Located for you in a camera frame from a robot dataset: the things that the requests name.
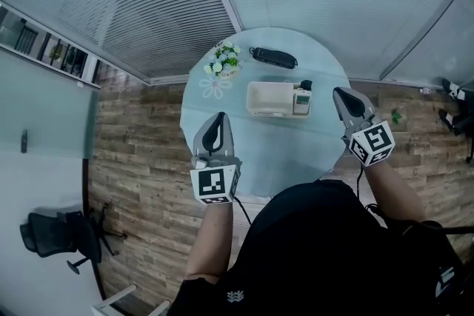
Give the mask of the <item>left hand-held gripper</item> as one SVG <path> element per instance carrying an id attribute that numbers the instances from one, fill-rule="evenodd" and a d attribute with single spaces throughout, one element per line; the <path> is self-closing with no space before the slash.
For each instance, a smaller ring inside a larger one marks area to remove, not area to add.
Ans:
<path id="1" fill-rule="evenodd" d="M 233 157 L 233 134 L 225 112 L 216 113 L 198 130 L 193 155 L 190 177 L 196 200 L 204 205 L 234 202 L 241 161 Z"/>

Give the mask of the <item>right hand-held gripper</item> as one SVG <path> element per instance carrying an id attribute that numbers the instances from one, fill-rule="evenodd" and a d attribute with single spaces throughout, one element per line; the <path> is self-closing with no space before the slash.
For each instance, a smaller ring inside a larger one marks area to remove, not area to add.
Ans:
<path id="1" fill-rule="evenodd" d="M 388 158 L 395 141 L 387 121 L 377 123 L 370 99 L 349 87 L 335 87 L 333 101 L 340 120 L 346 127 L 347 147 L 363 167 Z"/>

